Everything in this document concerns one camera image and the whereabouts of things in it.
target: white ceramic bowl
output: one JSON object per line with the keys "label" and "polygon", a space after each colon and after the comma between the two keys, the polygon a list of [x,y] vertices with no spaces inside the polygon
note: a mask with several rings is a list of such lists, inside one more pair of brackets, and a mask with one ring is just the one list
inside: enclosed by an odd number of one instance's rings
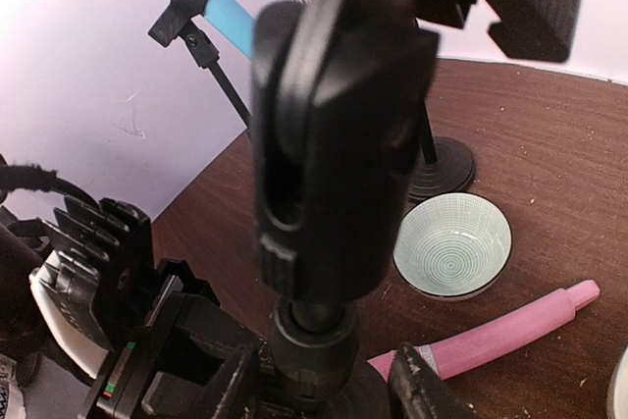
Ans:
{"label": "white ceramic bowl", "polygon": [[628,350],[610,380],[607,409],[608,419],[628,419]]}
{"label": "white ceramic bowl", "polygon": [[469,193],[448,193],[406,215],[394,263],[422,293],[438,299],[466,299],[495,281],[511,244],[510,226],[493,203]]}

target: black stand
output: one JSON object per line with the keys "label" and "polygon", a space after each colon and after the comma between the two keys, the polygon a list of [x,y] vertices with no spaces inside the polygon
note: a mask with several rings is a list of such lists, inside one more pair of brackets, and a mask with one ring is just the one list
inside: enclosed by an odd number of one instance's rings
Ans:
{"label": "black stand", "polygon": [[[4,159],[2,154],[0,154],[0,167],[6,166],[6,165],[7,165],[7,161]],[[6,191],[0,190],[0,205],[4,203],[4,200],[7,199],[7,196],[8,196],[8,193]]]}
{"label": "black stand", "polygon": [[181,38],[194,58],[196,65],[201,69],[208,69],[212,73],[248,131],[251,115],[231,81],[218,64],[220,59],[218,48],[192,21],[194,17],[203,13],[208,1],[171,0],[168,8],[159,17],[159,20],[153,25],[148,34],[164,47],[168,47],[176,38]]}
{"label": "black stand", "polygon": [[421,154],[408,192],[410,202],[417,204],[443,193],[465,191],[475,176],[471,149],[450,137],[434,138],[425,101],[420,113]]}

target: wooden table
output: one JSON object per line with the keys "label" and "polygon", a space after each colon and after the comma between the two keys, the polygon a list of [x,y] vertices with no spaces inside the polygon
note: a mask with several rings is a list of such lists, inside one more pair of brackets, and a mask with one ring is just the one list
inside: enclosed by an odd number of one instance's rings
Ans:
{"label": "wooden table", "polygon": [[[441,61],[428,101],[436,134],[477,158],[473,193],[513,231],[509,266],[471,300],[426,299],[391,267],[361,300],[361,353],[440,340],[556,288],[595,279],[602,296],[574,322],[449,381],[485,418],[605,417],[628,344],[628,88],[515,66]],[[274,296],[253,268],[250,145],[217,158],[154,226],[157,256],[188,259],[225,309],[264,335]]]}

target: pink tube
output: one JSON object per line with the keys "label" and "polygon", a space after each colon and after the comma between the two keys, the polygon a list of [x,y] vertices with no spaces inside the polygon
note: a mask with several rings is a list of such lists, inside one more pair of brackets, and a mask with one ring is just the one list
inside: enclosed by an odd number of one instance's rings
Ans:
{"label": "pink tube", "polygon": [[[417,347],[439,376],[446,380],[513,352],[573,320],[593,302],[600,288],[593,280],[560,288],[511,313],[449,339]],[[369,360],[385,379],[394,350]]]}

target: black screw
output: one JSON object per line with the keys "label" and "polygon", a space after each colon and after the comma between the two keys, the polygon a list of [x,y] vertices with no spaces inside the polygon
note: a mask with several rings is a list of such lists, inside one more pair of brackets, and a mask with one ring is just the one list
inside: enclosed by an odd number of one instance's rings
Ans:
{"label": "black screw", "polygon": [[189,34],[185,38],[185,42],[187,43],[187,46],[189,46],[190,48],[195,48],[196,46],[198,46],[198,39],[196,39],[196,36],[193,34]]}
{"label": "black screw", "polygon": [[123,290],[129,284],[129,280],[131,278],[131,272],[129,269],[126,269],[118,278],[118,290]]}

